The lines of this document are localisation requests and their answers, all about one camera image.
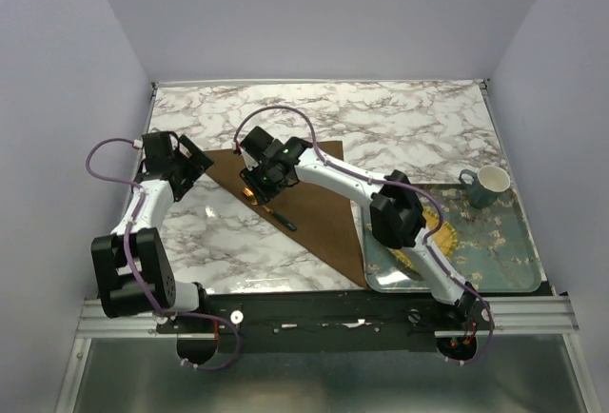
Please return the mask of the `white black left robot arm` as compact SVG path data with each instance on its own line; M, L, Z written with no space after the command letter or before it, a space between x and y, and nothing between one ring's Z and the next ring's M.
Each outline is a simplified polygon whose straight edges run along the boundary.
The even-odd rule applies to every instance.
M132 179L105 176L91 167L94 153L115 142L143 152ZM179 322L191 332L209 325L211 310L204 303L203 287L175 280L159 229L172 205L180 202L212 165L190 139L173 131L154 131L135 140L107 139L88 154L86 170L91 176L125 184L131 190L121 221L110 234L93 239L90 246L99 299L108 317L178 313Z

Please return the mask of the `gold fork teal handle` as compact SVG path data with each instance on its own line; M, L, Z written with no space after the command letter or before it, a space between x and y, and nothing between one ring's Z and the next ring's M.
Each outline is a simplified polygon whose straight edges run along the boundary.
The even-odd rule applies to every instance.
M277 213L275 210L271 209L269 206L264 206L264 205L260 204L251 189L249 189L248 187L244 187L242 190L242 193L243 193L244 197L246 198L246 200L251 205L262 208L266 213L268 213L270 216L272 216L276 221L281 223L288 230L290 230L290 231L297 230L297 227L293 223L288 221L286 219L286 217Z

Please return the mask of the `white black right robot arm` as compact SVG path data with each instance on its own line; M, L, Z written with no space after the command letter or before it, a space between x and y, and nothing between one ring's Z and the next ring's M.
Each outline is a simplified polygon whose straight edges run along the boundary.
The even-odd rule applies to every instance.
M426 282L439 304L440 322L474 333L472 308L482 297L433 239L443 223L440 205L411 185L405 174L366 171L322 152L314 141L291 137L283 143L260 127L242 141L235 140L233 151L244 160L240 175L260 206L285 189L306 183L366 208L377 242L403 253Z

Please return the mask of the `brown cloth napkin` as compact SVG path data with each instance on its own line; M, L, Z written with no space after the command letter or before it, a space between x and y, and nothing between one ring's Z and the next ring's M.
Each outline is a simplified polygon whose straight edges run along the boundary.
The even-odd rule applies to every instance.
M251 205L239 176L242 158L229 149L207 152L214 165L207 176L255 215L257 235L228 238L231 247L254 258L246 261L248 283L255 291L306 291L366 288L363 254L348 199L322 187L300 184L283 191L267 206L293 223L290 231L259 206Z

